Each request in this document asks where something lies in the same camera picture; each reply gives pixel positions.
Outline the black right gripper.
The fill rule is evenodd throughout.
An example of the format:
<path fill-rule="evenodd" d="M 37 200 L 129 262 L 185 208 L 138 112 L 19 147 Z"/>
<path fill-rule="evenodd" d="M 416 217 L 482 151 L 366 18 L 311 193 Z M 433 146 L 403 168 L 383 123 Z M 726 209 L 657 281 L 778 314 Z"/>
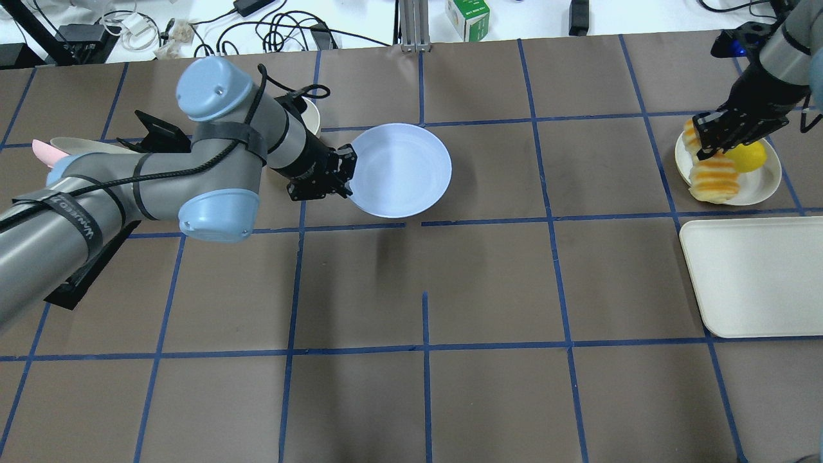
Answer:
<path fill-rule="evenodd" d="M 700 143 L 697 158 L 708 160 L 781 129 L 788 124 L 787 114 L 810 94 L 807 84 L 785 82 L 761 64 L 749 65 L 726 102 L 714 111 L 693 116 Z"/>

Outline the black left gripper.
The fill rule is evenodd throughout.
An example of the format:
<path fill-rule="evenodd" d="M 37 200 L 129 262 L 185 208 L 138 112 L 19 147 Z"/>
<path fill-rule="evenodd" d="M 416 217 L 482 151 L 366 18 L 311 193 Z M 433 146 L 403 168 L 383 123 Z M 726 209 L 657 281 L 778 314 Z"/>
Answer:
<path fill-rule="evenodd" d="M 290 181 L 286 187 L 292 201 L 323 199 L 328 195 L 350 197 L 350 181 L 354 177 L 357 153 L 352 145 L 327 149 L 318 156 L 308 171 Z"/>

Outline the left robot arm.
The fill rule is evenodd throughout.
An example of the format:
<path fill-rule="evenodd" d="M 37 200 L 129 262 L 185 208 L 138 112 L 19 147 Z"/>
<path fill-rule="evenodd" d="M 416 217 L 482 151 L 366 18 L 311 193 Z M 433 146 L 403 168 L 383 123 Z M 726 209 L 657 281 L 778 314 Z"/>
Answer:
<path fill-rule="evenodd" d="M 189 152 L 86 152 L 54 162 L 41 190 L 15 197 L 2 214 L 2 324 L 18 319 L 105 252 L 129 224 L 177 220 L 188 237 L 236 243 L 258 215 L 265 167 L 288 179 L 294 201 L 349 197 L 357 155 L 306 128 L 285 98 L 265 94 L 223 57 L 192 62 L 177 105 L 197 123 Z"/>

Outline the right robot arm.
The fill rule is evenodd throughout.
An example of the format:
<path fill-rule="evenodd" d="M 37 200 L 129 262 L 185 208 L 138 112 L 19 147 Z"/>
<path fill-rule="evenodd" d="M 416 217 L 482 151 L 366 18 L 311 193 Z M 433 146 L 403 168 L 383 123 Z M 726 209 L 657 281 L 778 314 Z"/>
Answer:
<path fill-rule="evenodd" d="M 692 117 L 700 161 L 784 128 L 788 113 L 808 97 L 821 106 L 820 1 L 799 1 L 773 24 L 722 30 L 710 53 L 721 59 L 744 55 L 749 64 L 726 102 Z"/>

